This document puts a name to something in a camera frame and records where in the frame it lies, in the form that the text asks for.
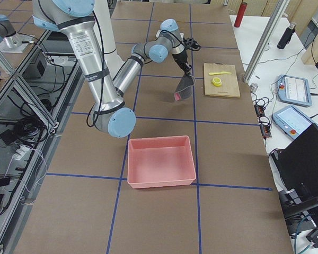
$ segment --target blue and white device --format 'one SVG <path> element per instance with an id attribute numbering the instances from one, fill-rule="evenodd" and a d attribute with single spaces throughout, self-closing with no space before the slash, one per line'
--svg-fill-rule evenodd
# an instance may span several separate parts
<path id="1" fill-rule="evenodd" d="M 306 78 L 280 75 L 277 84 L 278 97 L 282 102 L 304 107 L 312 105 L 310 87 Z"/>
<path id="2" fill-rule="evenodd" d="M 296 139 L 314 121 L 294 106 L 287 106 L 273 114 L 274 122 L 291 138 Z"/>

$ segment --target metal post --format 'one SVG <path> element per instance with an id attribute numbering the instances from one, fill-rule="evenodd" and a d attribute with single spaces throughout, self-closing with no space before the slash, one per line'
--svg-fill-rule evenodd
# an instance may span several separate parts
<path id="1" fill-rule="evenodd" d="M 5 72 L 7 72 L 10 75 L 13 75 L 14 68 L 10 64 L 10 62 L 7 61 L 7 59 L 4 57 L 4 55 L 0 51 L 0 66 L 3 68 Z"/>
<path id="2" fill-rule="evenodd" d="M 265 47 L 269 43 L 270 37 L 273 34 L 275 28 L 277 27 L 279 20 L 280 20 L 282 14 L 284 13 L 289 2 L 290 2 L 290 0 L 279 0 L 278 1 L 277 6 L 269 19 L 269 22 L 267 23 L 267 25 L 265 27 L 263 35 L 260 38 L 260 41 L 257 45 L 257 48 L 255 49 L 255 51 L 253 53 L 253 56 L 252 56 L 251 61 L 249 63 L 249 66 L 246 69 L 246 72 L 245 72 L 245 75 L 243 78 L 244 82 L 247 83 L 251 79 L 253 72 L 258 65 L 258 62 L 264 53 Z"/>

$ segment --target computer monitor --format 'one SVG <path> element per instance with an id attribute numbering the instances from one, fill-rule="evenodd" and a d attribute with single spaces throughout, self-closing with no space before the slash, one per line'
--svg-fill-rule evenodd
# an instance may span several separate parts
<path id="1" fill-rule="evenodd" d="M 311 124 L 278 155 L 278 170 L 288 190 L 302 201 L 318 196 L 318 126 Z M 318 228 L 318 207 L 308 211 Z"/>

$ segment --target pink bin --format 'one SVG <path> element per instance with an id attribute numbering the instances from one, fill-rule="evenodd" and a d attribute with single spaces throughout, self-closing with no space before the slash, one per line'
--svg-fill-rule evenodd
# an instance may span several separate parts
<path id="1" fill-rule="evenodd" d="M 188 136 L 128 141 L 127 182 L 132 188 L 188 185 L 195 179 Z"/>

